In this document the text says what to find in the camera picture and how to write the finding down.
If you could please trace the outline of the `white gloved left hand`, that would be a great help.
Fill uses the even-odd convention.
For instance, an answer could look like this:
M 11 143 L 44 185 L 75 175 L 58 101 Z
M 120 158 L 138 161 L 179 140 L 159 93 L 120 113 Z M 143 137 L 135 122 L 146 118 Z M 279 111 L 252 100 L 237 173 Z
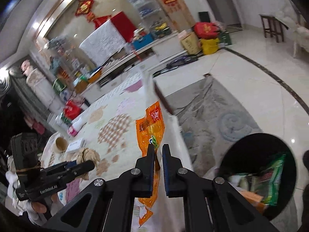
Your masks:
M 48 210 L 50 211 L 51 216 L 54 216 L 64 207 L 57 194 L 47 197 L 45 200 L 46 204 L 31 202 L 30 200 L 20 201 L 15 193 L 19 186 L 17 174 L 15 172 L 7 171 L 5 177 L 9 183 L 7 189 L 8 204 L 6 204 L 6 207 L 20 218 L 23 218 L 34 225 L 42 226 L 47 222 L 45 214 Z

